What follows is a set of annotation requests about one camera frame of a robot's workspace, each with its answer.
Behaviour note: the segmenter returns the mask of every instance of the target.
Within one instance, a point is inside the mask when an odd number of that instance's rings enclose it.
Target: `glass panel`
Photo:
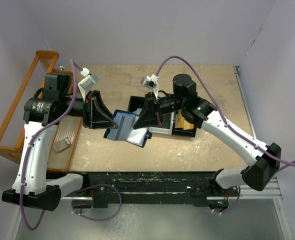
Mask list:
[[[105,218],[118,206],[84,209],[89,217]],[[104,240],[258,240],[284,239],[273,199],[241,199],[231,212],[219,216],[207,207],[192,205],[124,204],[110,221],[93,222],[71,214],[71,201],[62,200],[46,212],[36,231],[22,222],[17,240],[104,239]],[[34,226],[40,210],[26,208]]]

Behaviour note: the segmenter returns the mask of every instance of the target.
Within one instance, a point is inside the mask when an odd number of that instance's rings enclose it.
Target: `white wall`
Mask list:
[[[239,65],[275,0],[26,0],[68,64]]]
[[[35,56],[48,46],[21,0],[0,0],[0,126]],[[18,165],[0,157],[0,240],[6,238],[14,205],[1,201],[11,188]]]
[[[241,84],[257,136],[295,159],[295,0],[277,0],[240,67]],[[295,235],[295,168],[278,174]]]

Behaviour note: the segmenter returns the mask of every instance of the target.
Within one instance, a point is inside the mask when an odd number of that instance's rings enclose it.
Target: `metal frame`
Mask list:
[[[250,111],[249,111],[249,108],[248,108],[247,100],[245,98],[243,88],[242,88],[242,85],[241,85],[240,76],[239,76],[239,67],[234,66],[233,69],[234,69],[235,77],[236,77],[236,80],[237,80],[238,88],[239,88],[241,96],[242,96],[242,100],[243,100],[243,104],[244,104],[244,107],[245,107],[248,122],[250,124],[253,136],[255,138],[257,138],[256,132],[254,130],[253,122],[252,122],[252,119],[251,119]],[[241,194],[241,199],[242,198],[273,199],[274,206],[275,206],[275,211],[276,211],[276,214],[277,214],[277,217],[278,217],[278,221],[279,221],[279,224],[280,224],[284,239],[285,240],[292,240],[293,235],[292,235],[292,232],[291,232],[290,225],[289,225],[289,222],[287,220],[286,214],[284,212],[284,206],[283,206],[283,202],[282,202],[282,194],[281,194],[281,190],[280,190],[280,186],[279,186],[277,178],[275,177],[275,178],[271,179],[271,181],[266,185],[266,187],[265,187],[265,189],[263,191],[261,191],[261,192],[259,192],[259,191],[254,191],[253,192],[253,191],[254,190],[252,190],[252,189],[247,189],[246,187],[242,187],[241,188],[241,193],[242,193]]]

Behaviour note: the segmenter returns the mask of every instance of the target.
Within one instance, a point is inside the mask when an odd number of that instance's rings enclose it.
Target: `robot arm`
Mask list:
[[[53,137],[58,125],[53,125],[44,130],[34,142],[28,146],[32,136],[45,125],[57,119],[68,108],[71,99],[66,97],[71,85],[68,75],[47,73],[44,79],[44,88],[38,90],[34,97],[24,105],[24,147],[19,170],[12,189],[4,191],[4,202],[19,204],[21,189],[21,175],[23,159],[27,148],[31,147],[26,167],[24,188],[24,205],[32,208],[53,211],[62,197],[78,190],[83,185],[81,174],[69,173],[59,179],[46,180],[48,158],[51,151]],[[69,116],[82,117],[83,126],[89,129],[109,129],[118,126],[111,119],[112,114],[104,105],[99,91],[90,91],[85,101],[77,98]]]
[[[214,176],[215,182],[222,189],[249,185],[257,191],[262,191],[279,169],[279,162],[257,148],[261,147],[277,157],[281,156],[281,148],[275,143],[268,146],[227,119],[227,122],[237,132],[253,141],[256,147],[249,145],[244,139],[234,134],[225,125],[216,107],[198,96],[196,83],[187,74],[178,74],[173,78],[173,94],[167,94],[164,98],[158,99],[152,92],[146,94],[143,109],[133,128],[160,125],[163,122],[162,115],[177,110],[181,110],[186,121],[216,136],[244,160],[245,165],[242,167],[217,171]]]

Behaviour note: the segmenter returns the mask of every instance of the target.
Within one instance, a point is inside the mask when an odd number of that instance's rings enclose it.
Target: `beige tabletop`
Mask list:
[[[99,78],[95,89],[113,113],[127,110],[130,96],[144,96],[142,76],[151,76],[157,65],[87,66]],[[225,116],[251,134],[239,85],[230,65],[197,65],[196,71],[219,103]],[[172,79],[187,73],[196,82],[198,95],[209,100],[192,71],[183,65],[166,65],[159,74],[159,88],[172,93]],[[70,171],[216,171],[241,166],[244,162],[219,139],[201,129],[196,136],[174,137],[153,134],[141,148],[124,141],[104,139],[105,130],[81,128]]]

